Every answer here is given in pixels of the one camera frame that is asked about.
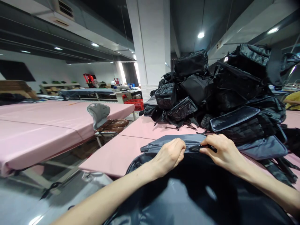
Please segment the stack of bags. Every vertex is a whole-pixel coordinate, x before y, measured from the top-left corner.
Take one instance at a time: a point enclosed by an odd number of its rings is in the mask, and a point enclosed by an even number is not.
[[[208,131],[224,134],[239,150],[261,164],[289,186],[297,168],[283,158],[287,139],[280,124],[285,120],[285,106],[269,89],[282,88],[281,76],[300,62],[292,53],[266,46],[242,44],[227,63],[218,61],[215,74],[208,70],[203,49],[180,57],[175,72],[165,74],[158,89],[144,104],[144,115],[156,123],[175,125],[179,130],[192,123]]]

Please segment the pink tablecloth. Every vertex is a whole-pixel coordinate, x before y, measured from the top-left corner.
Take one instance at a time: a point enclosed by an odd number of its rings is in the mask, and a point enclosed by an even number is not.
[[[0,106],[0,170],[24,169],[94,135],[90,102],[48,101]],[[134,105],[105,103],[109,119],[125,118]]]
[[[0,106],[0,120],[69,128],[85,140],[94,135],[93,118],[87,112],[89,104],[91,102],[47,101]],[[110,107],[108,119],[123,119],[134,111],[134,105],[102,104]]]
[[[24,169],[79,144],[75,130],[0,120],[0,170]]]
[[[287,111],[287,119],[284,123],[288,124],[288,127],[290,128],[300,128],[300,112]],[[177,131],[175,129],[166,129],[166,127],[174,127],[172,125],[159,124],[155,127],[153,125],[154,122],[151,118],[144,116],[140,117],[113,140],[97,150],[90,158],[80,165],[79,168],[86,171],[103,172],[121,177],[125,175],[132,160],[141,154],[140,148],[142,146],[164,135],[196,133],[195,130],[187,128],[186,126]],[[202,133],[203,131],[204,130],[201,128],[197,129],[197,132],[199,133]],[[294,154],[288,154],[285,158],[300,167],[300,158]],[[266,169],[257,162],[248,158],[247,160],[260,166],[262,170],[268,173]],[[294,186],[296,189],[300,190],[300,171],[295,169],[291,170],[299,177]]]

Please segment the column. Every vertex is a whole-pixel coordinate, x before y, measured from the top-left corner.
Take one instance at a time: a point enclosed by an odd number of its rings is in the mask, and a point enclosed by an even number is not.
[[[144,102],[170,72],[170,1],[126,0]]]

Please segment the plastic basket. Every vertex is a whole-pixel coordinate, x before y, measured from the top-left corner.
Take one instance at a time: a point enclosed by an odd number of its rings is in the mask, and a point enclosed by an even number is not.
[[[130,99],[130,100],[124,102],[124,104],[133,104],[135,111],[144,110],[144,101],[142,99]]]

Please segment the person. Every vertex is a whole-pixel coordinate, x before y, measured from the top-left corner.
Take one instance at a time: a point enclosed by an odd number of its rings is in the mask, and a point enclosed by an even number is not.
[[[114,86],[117,86],[117,83],[113,80],[113,81],[110,83],[110,88],[113,88]]]
[[[285,107],[286,110],[299,111],[300,110],[300,91],[289,94],[283,102],[287,103],[287,105]]]
[[[300,192],[266,175],[257,166],[251,165],[238,151],[233,141],[222,134],[208,135],[201,145],[210,144],[200,152],[212,158],[219,166],[256,186],[294,218],[300,214]],[[80,204],[62,215],[54,225],[81,225],[104,223],[130,195],[143,185],[166,175],[182,160],[186,150],[183,140],[176,138],[163,145],[151,161],[100,189]]]

